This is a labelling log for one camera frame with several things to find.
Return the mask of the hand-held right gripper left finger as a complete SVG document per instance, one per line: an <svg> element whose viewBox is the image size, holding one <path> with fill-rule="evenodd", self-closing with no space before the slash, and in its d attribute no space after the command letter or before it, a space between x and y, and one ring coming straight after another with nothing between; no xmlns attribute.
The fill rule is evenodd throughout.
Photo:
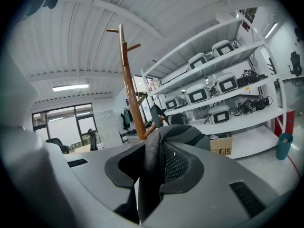
<svg viewBox="0 0 304 228"><path fill-rule="evenodd" d="M142 141L64 157L94 198L117 215L139 224L134 185L143 168L144 149Z"/></svg>

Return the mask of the grey backpack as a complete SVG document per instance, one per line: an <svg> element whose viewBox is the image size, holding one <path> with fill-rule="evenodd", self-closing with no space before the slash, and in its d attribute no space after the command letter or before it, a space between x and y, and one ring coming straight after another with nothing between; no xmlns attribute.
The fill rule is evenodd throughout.
<svg viewBox="0 0 304 228"><path fill-rule="evenodd" d="M165 194L185 193L203 176L204 166L198 157L169 142L211 150L209 137L190 125L163 126L148 136L138 189L141 222L152 214Z"/></svg>

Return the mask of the wooden coat rack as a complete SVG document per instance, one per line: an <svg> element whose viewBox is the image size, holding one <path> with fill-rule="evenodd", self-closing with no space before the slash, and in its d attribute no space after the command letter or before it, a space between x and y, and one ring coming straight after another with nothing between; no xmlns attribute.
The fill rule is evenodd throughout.
<svg viewBox="0 0 304 228"><path fill-rule="evenodd" d="M109 29L107 28L107 32L113 32L119 34L119 53L120 53L120 60L121 60L121 66L122 66L122 73L123 73L123 81L124 86L126 89L127 97L129 100L129 106L131 108L131 112L133 115L133 120L135 123L135 127L137 130L137 135L139 137L139 140L146 140L147 137L157 128L162 126L163 121L165 120L164 116L159 116L159 118L156 118L159 121L159 126L156 124L156 120L154 120L154 123L151 125L151 127L146 130L143 119L141 116L141 112L139 109L139 105L141 104L144 97L142 97L140 100L137 100L134 86L133 86L133 79L131 76L131 70L129 67L129 61L128 61L128 52L136 49L141 46L141 44L136 44L133 46L128 47L127 42L124 38L124 30L123 25L120 24L118 30L116 29Z"/></svg>

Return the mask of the white locker panel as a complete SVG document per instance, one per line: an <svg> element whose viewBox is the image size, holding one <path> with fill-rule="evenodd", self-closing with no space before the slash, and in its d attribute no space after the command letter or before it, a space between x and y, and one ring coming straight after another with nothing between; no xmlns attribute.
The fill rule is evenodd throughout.
<svg viewBox="0 0 304 228"><path fill-rule="evenodd" d="M118 120L112 110L94 112L94 117L99 137L105 149L123 144L117 127Z"/></svg>

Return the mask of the white metal shelving unit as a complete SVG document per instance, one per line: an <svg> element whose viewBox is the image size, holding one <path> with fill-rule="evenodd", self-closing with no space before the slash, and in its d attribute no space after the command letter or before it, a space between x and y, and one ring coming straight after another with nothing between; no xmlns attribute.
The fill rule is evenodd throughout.
<svg viewBox="0 0 304 228"><path fill-rule="evenodd" d="M266 39L256 28L250 26L251 38L242 38L242 22L250 22L243 16L219 23L189 38L146 70L143 79L151 77L155 83L146 85L149 97L160 95L169 98L182 96L186 89L197 83L206 83L211 88L215 75L231 72L236 79L245 70L252 69L268 78L211 99L181 108L166 110L166 115L185 113L188 123L206 135L230 133L232 154L238 159L254 155L275 147L278 137L274 133L275 119L283 116L279 123L286 128L286 96L283 76L274 57L266 61L262 50L268 50ZM220 56L213 56L215 44L227 40L235 50ZM188 69L189 61L203 53L209 61L195 69ZM281 87L281 99L277 101L275 86Z"/></svg>

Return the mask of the teal waste bin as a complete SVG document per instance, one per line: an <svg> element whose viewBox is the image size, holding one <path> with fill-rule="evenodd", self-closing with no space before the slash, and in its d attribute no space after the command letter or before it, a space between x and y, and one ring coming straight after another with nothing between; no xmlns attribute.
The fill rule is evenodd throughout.
<svg viewBox="0 0 304 228"><path fill-rule="evenodd" d="M293 143L293 136L290 133L282 133L279 135L276 157L278 160L284 160Z"/></svg>

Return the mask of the group of white screen appliances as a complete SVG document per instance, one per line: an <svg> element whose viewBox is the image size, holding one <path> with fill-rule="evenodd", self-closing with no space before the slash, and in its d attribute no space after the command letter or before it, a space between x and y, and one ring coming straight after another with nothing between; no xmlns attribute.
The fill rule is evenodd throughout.
<svg viewBox="0 0 304 228"><path fill-rule="evenodd" d="M221 41L212 48L213 56L220 56L227 54L234 49L234 47L227 41ZM194 56L189 61L188 69L195 69L205 63L209 62L203 53ZM213 96L218 96L229 91L238 89L237 79L231 72L215 75L214 84L211 88L207 87L208 77L205 78L206 83L197 83L190 86L182 96L171 96L166 98L165 104L167 110L181 108L185 105L193 105L211 99ZM188 124L188 118L185 113L171 114L170 124Z"/></svg>

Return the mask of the red metal cabinet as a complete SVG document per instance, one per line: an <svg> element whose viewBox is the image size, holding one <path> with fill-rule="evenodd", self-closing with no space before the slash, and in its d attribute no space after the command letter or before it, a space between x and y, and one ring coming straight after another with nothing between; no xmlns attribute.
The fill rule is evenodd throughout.
<svg viewBox="0 0 304 228"><path fill-rule="evenodd" d="M286 128L285 132L293 135L293 130L294 130L294 120L295 120L295 110L288 108L287 113L286 113ZM279 137L279 135L282 133L281 127L279 123L283 122L283 116L278 116L275 119L275 129L274 133L276 136Z"/></svg>

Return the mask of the glass entrance door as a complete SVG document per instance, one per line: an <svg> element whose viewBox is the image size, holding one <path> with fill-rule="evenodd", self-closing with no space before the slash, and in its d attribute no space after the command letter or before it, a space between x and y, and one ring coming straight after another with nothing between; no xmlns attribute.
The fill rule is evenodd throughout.
<svg viewBox="0 0 304 228"><path fill-rule="evenodd" d="M140 76L134 76L133 86L135 89L136 98L140 100L142 97L144 97L141 104L139 105L139 109L141 111L141 115L144 123L147 124L148 122L152 121L152 116L150 113L150 105L148 102L147 91L144 85L143 78Z"/></svg>

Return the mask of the ceiling tube light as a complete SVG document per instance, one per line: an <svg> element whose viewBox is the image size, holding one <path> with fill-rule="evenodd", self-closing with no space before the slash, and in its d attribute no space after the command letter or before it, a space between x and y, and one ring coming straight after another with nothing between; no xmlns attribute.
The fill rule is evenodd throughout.
<svg viewBox="0 0 304 228"><path fill-rule="evenodd" d="M65 90L74 90L74 89L83 89L88 88L89 84L80 84L80 85L65 85L65 86L56 86L53 87L54 92L65 91Z"/></svg>
<svg viewBox="0 0 304 228"><path fill-rule="evenodd" d="M268 38L268 37L271 35L271 33L275 30L275 28L277 27L277 25L278 25L277 22L275 22L275 23L272 25L272 27L270 28L270 30L269 30L269 31L266 33L266 35L264 36L265 39Z"/></svg>

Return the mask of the large black gear pile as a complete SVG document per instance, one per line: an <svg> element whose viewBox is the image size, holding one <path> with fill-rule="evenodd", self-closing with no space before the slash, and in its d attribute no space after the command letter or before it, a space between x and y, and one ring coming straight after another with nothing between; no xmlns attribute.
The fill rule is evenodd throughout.
<svg viewBox="0 0 304 228"><path fill-rule="evenodd" d="M244 87L266 78L268 78L268 76L265 74L258 74L256 71L249 69L245 70L244 73L241 74L241 77L237 79L237 85L238 87Z"/></svg>

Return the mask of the black headrest office chair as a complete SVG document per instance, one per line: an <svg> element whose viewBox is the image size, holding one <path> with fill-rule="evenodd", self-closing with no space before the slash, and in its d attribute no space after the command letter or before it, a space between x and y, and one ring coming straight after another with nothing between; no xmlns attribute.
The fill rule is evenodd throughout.
<svg viewBox="0 0 304 228"><path fill-rule="evenodd" d="M292 75L295 75L296 77L299 77L302 74L302 67L300 64L300 55L294 51L291 53L290 60L292 63L292 68L290 65L288 65L288 67L290 69L290 73Z"/></svg>

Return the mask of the staircase with dark railing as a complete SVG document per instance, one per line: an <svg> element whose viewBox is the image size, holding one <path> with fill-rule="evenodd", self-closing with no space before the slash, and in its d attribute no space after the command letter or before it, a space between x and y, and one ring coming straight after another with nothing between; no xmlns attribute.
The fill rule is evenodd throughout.
<svg viewBox="0 0 304 228"><path fill-rule="evenodd" d="M253 23L256 12L257 12L257 7L256 8L243 9L243 10L239 11L239 13L241 15L243 15L250 23ZM242 22L242 27L245 29L245 31L249 32L250 26L248 25L247 22Z"/></svg>

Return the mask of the black frame window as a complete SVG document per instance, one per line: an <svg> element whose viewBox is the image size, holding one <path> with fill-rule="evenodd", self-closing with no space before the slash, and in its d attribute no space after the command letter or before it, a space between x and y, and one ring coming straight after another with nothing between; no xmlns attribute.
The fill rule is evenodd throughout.
<svg viewBox="0 0 304 228"><path fill-rule="evenodd" d="M96 133L92 104L80 104L33 113L32 126L43 140L59 139L71 149L90 144L88 131Z"/></svg>

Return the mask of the clothes rail with garments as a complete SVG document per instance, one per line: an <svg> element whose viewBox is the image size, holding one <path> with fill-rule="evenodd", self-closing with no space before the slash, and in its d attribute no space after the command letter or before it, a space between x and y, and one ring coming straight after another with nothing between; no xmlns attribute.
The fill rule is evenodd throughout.
<svg viewBox="0 0 304 228"><path fill-rule="evenodd" d="M123 120L123 129L128 130L131 127L131 122L133 121L133 116L129 108L125 108L123 113L120 114Z"/></svg>

